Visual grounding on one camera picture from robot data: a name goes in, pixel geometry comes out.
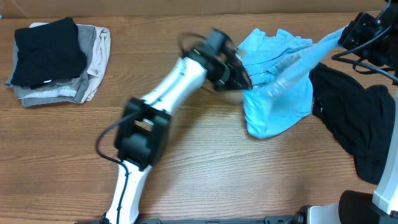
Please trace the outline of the light blue printed t-shirt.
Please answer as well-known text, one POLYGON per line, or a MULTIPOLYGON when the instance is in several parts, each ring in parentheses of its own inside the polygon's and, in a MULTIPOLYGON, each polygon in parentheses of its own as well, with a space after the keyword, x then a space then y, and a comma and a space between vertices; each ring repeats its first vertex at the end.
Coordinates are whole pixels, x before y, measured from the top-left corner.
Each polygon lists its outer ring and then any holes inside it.
POLYGON ((243 92, 248 133, 258 139, 277 136, 312 110, 313 87, 309 73, 334 48, 342 36, 339 29, 314 43, 279 29, 268 37, 254 29, 239 45, 242 63, 252 88, 243 92))

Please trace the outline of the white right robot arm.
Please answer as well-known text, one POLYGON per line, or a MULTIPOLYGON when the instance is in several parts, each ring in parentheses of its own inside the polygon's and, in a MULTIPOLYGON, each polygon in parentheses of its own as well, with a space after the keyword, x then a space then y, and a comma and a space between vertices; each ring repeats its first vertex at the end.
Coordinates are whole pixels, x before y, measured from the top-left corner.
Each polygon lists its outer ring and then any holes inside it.
MULTIPOLYGON (((367 75, 380 73, 397 85, 397 1, 388 1, 377 15, 361 12, 338 41, 345 51, 333 60, 363 67, 367 75)), ((397 223, 397 130, 381 180, 373 194, 346 190, 338 203, 306 205, 289 223, 397 223)))

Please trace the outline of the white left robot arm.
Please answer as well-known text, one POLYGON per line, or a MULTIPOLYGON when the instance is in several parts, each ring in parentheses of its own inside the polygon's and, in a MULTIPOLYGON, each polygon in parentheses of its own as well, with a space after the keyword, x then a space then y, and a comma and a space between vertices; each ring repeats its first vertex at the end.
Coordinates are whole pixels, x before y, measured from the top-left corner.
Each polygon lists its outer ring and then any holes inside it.
POLYGON ((201 36, 200 41, 184 49, 184 38, 191 36, 191 32, 180 34, 181 54, 159 85, 141 98, 131 98, 121 119, 100 134, 103 138, 117 129, 114 147, 118 155, 109 161, 119 167, 113 201, 100 223, 136 222, 147 176, 167 148, 172 115, 193 92, 206 81, 216 91, 251 87, 227 34, 213 29, 208 36, 201 36))

